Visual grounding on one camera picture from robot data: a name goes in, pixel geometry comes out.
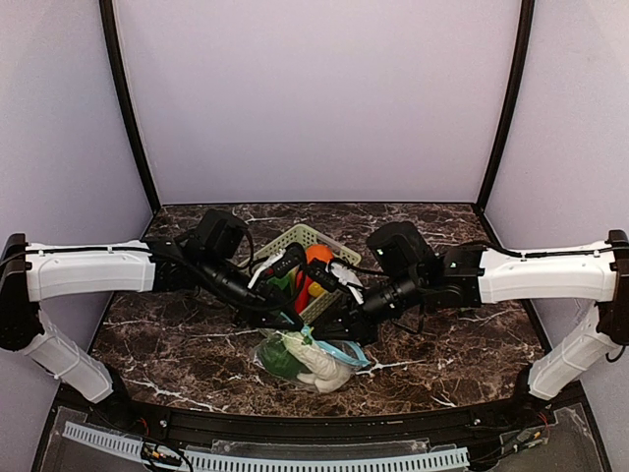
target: green object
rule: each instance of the green object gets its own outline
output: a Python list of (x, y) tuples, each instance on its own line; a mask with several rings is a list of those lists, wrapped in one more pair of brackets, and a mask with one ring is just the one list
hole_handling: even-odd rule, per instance
[(257, 357), (265, 369), (283, 379), (293, 380), (298, 374), (308, 372), (304, 364), (288, 352), (281, 337), (267, 339), (259, 348)]
[(271, 277), (268, 279), (267, 283), (276, 285), (282, 292), (284, 292), (284, 295), (287, 295), (289, 297), (291, 296), (292, 291), (290, 275), (284, 275), (282, 278)]

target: purple wall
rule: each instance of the purple wall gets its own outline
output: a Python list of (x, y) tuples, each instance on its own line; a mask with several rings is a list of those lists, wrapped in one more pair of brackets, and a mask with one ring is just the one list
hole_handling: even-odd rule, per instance
[(165, 203), (476, 199), (519, 1), (116, 3)]
[[(488, 217), (509, 247), (570, 246), (629, 231), (629, 4), (539, 2)], [(553, 342), (574, 300), (539, 301)], [(583, 377), (614, 470), (627, 470), (629, 356)]]
[[(150, 211), (125, 135), (98, 2), (0, 7), (0, 241), (48, 244), (142, 234)], [(56, 299), (51, 318), (86, 347), (106, 295)], [(0, 352), (0, 469), (26, 471), (57, 388), (34, 363)]]

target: red wire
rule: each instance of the red wire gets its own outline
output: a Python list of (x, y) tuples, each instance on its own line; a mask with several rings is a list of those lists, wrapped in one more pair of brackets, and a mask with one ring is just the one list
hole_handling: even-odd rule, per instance
[(550, 428), (548, 427), (548, 419), (544, 413), (538, 413), (538, 417), (543, 421), (543, 428), (546, 431), (546, 438), (550, 438)]
[(145, 430), (144, 435), (148, 436), (148, 433), (150, 432), (150, 430), (148, 429), (148, 423), (146, 422), (144, 418), (140, 418), (138, 421), (144, 425), (144, 430)]

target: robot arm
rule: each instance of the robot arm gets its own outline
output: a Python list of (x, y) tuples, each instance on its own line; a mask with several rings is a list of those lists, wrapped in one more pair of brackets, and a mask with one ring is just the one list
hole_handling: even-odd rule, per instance
[[(243, 319), (253, 326), (301, 329), (290, 300), (269, 289), (270, 284), (250, 284), (228, 262), (245, 231), (246, 225), (230, 213), (211, 211), (177, 241), (54, 247), (28, 245), (24, 235), (14, 235), (0, 259), (0, 348), (30, 356), (98, 403), (114, 392), (112, 373), (61, 333), (41, 312), (39, 301), (97, 291), (201, 286), (245, 312)], [(471, 244), (439, 255), (411, 223), (402, 222), (375, 231), (368, 246), (387, 281), (361, 293), (341, 313), (317, 318), (315, 337), (369, 344), (377, 340), (379, 324), (418, 305), (434, 312), (523, 298), (595, 300), (580, 325), (526, 372), (523, 393), (542, 401), (554, 398), (604, 354), (629, 344), (629, 241), (622, 231), (610, 231), (606, 241), (578, 248), (515, 252)], [(303, 264), (302, 255), (287, 251), (273, 269)], [(309, 275), (322, 286), (333, 286), (334, 267), (327, 269), (319, 266), (318, 273)], [(269, 312), (279, 307), (287, 317), (271, 320)]]

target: curved black pole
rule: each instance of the curved black pole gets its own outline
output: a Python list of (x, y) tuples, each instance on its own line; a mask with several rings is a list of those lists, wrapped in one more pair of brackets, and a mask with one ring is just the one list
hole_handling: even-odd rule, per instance
[(533, 23), (533, 9), (535, 0), (522, 0), (520, 8), (520, 22), (518, 25), (518, 33), (515, 39), (515, 50), (513, 51), (513, 60), (511, 62), (511, 72), (509, 73), (509, 82), (504, 95), (504, 103), (502, 104), (502, 113), (498, 121), (498, 129), (493, 140), (493, 148), (489, 156), (489, 163), (483, 179), (483, 185), (477, 199), (477, 206), (480, 211), (485, 211), (491, 189), (495, 183), (495, 177), (498, 174), (498, 167), (504, 147), (509, 136), (511, 128), (511, 120), (515, 111), (515, 104), (518, 100), (518, 92), (520, 91), (520, 83), (522, 82), (522, 74), (524, 72), (524, 63), (526, 62), (527, 49), (529, 47), (529, 37), (531, 35), (531, 25)]
[(122, 53), (120, 51), (120, 42), (118, 41), (118, 31), (116, 29), (116, 16), (112, 0), (100, 0), (100, 18), (102, 20), (102, 28), (105, 34), (105, 43), (107, 44), (107, 54), (109, 55), (109, 65), (111, 66), (111, 75), (114, 78), (114, 86), (118, 95), (118, 103), (120, 111), (125, 122), (127, 137), (131, 145), (131, 151), (134, 155), (136, 167), (142, 180), (144, 193), (150, 204), (153, 214), (156, 214), (161, 208), (161, 202), (157, 196), (155, 183), (150, 174), (146, 153), (140, 138), (138, 122), (134, 113), (134, 107), (129, 95), (129, 85), (127, 84), (127, 76), (122, 62)]

